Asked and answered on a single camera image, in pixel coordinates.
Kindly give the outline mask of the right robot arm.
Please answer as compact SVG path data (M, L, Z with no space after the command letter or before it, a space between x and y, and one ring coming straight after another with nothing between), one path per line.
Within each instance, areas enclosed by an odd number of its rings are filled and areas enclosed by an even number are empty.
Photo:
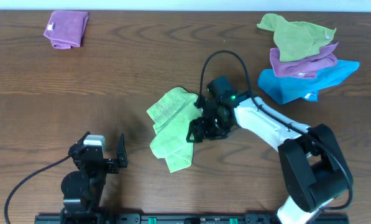
M202 116L190 122L187 142L227 138L234 128L256 134L279 154L289 197L277 223L347 223L327 211L347 208L353 177L332 130L298 123L267 106L250 90L238 93L226 77L207 85L211 100L199 95Z

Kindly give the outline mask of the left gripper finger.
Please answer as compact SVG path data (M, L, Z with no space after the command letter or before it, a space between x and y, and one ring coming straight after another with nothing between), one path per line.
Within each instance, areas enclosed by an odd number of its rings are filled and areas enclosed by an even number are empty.
M119 143L116 147L116 157L119 168L127 168L128 160L125 147L125 136L122 133L119 139Z
M86 139L86 137L90 135L90 132L87 131L77 142L76 144L83 144L84 140Z

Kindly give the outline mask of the light green cloth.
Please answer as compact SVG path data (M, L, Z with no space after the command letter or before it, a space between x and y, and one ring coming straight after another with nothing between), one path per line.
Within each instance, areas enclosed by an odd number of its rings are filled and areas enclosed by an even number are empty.
M171 173L192 164L194 145L186 137L190 122L201 117L201 111L194 105L197 98L196 94L176 87L147 110L155 131L150 148L156 158L165 159Z

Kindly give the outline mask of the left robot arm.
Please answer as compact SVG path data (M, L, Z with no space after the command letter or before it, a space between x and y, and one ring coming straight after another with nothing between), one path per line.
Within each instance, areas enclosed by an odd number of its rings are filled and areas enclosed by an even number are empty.
M108 174L118 174L128 165L125 138L122 134L116 157L106 159L106 141L102 135L86 132L68 150L77 171L70 172L61 183L64 208L60 223L114 223L114 216L99 206Z

